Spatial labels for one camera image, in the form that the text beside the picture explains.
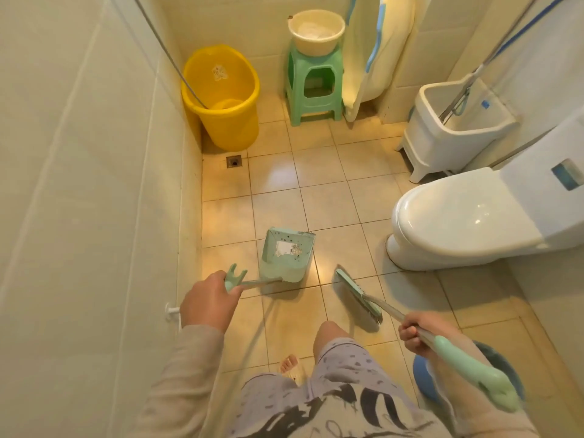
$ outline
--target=bare foot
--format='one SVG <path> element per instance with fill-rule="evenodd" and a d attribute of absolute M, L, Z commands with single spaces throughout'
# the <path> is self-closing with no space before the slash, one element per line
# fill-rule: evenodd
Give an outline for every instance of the bare foot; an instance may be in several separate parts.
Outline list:
<path fill-rule="evenodd" d="M 288 355 L 280 363 L 280 373 L 293 379 L 297 386 L 302 386 L 306 382 L 306 371 L 302 363 L 296 358 L 296 355 Z"/>

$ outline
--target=yellow bucket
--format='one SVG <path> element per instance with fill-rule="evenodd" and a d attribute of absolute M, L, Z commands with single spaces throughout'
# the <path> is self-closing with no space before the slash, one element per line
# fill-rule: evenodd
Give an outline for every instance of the yellow bucket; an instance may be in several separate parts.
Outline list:
<path fill-rule="evenodd" d="M 224 44 L 197 50 L 185 65 L 185 79 L 209 109 L 182 83 L 186 107 L 197 114 L 209 137 L 226 151 L 242 151 L 258 137 L 259 78 L 237 50 Z"/>

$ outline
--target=blue trash can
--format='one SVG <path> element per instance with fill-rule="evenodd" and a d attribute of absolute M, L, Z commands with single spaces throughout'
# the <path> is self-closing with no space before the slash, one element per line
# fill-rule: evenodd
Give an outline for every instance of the blue trash can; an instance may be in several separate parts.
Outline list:
<path fill-rule="evenodd" d="M 479 343 L 478 341 L 475 341 L 474 343 L 494 368 L 503 371 L 509 377 L 517 394 L 522 401 L 525 401 L 525 389 L 523 383 L 521 382 L 521 379 L 519 379 L 519 375 L 517 375 L 515 369 L 509 364 L 505 357 L 491 346 Z M 416 380 L 416 384 L 424 396 L 430 398 L 432 401 L 440 402 L 438 392 L 436 392 L 436 388 L 434 387 L 432 376 L 430 376 L 426 368 L 426 359 L 420 355 L 416 355 L 413 359 L 413 378 Z"/>

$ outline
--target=white label on dustpan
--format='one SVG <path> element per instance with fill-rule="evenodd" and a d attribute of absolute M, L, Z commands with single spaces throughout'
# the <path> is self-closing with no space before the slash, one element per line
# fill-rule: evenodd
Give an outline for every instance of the white label on dustpan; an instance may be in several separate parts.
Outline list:
<path fill-rule="evenodd" d="M 213 76 L 215 77 L 215 81 L 227 80 L 229 78 L 227 76 L 227 71 L 220 64 L 213 68 Z"/>
<path fill-rule="evenodd" d="M 276 256 L 282 255 L 300 255 L 302 249 L 296 243 L 287 241 L 276 241 Z"/>

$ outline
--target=toilet tank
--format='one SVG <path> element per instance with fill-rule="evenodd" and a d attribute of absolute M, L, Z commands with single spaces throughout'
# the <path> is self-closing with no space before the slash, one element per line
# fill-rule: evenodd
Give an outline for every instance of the toilet tank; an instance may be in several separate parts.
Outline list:
<path fill-rule="evenodd" d="M 549 249 L 584 243 L 584 107 L 499 174 Z"/>

